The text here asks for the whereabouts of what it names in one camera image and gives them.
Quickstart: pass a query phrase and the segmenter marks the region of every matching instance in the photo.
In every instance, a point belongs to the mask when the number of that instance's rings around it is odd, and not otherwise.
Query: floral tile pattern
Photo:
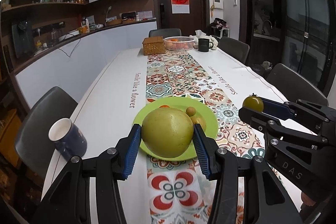
[[[236,156],[264,156],[265,149],[238,108],[188,52],[148,56],[146,104],[167,96],[189,97],[207,105],[218,121],[216,143]],[[147,156],[147,182],[152,224],[206,224],[216,181],[208,181],[197,158],[164,161]],[[236,224],[244,215],[244,178],[238,181]]]

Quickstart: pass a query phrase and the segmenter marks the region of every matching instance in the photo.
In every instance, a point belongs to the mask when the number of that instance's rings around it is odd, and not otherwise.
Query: white plastic basket
[[[170,51],[189,51],[195,44],[195,39],[192,37],[167,37],[163,40],[166,49]]]

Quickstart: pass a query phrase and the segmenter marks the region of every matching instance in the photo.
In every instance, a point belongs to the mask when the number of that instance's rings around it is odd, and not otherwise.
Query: dining table
[[[143,55],[142,48],[121,51],[102,70],[87,90],[70,119],[87,140],[83,159],[98,156],[127,136],[137,113],[155,100],[181,96],[207,105],[218,121],[216,142],[238,157],[264,156],[263,134],[242,122],[238,110],[252,94],[277,102],[287,99],[250,67],[219,48],[209,52],[166,51]],[[282,125],[311,134],[293,120]],[[45,178],[42,196],[66,161],[55,150]],[[300,210],[301,191],[277,170]],[[128,224],[207,223],[216,187],[202,174],[197,158],[165,161],[139,150],[132,175],[119,181],[119,191]],[[244,178],[239,178],[236,223],[244,212]],[[90,178],[91,223],[98,223],[95,178]]]

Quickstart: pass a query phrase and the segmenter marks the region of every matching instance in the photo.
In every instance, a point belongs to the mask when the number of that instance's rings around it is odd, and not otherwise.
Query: power cord
[[[75,50],[75,48],[77,47],[77,45],[80,43],[80,41],[81,41],[81,39],[82,38],[80,38],[79,39],[79,41],[77,42],[77,44],[76,44],[76,46],[74,46],[74,48],[72,49],[72,51],[71,51],[71,53],[70,53],[70,55],[68,55],[65,51],[63,51],[61,48],[58,48],[60,51],[62,51],[62,52],[64,52],[66,55],[67,55],[67,57],[71,57],[71,54],[74,52],[74,50]]]

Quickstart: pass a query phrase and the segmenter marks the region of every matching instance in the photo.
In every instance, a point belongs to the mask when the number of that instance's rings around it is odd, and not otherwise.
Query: mug
[[[66,161],[73,156],[82,157],[86,152],[86,139],[69,118],[55,122],[50,128],[48,136]]]
[[[210,42],[207,38],[199,38],[198,39],[198,51],[199,52],[208,52],[210,48],[213,48],[213,42]]]

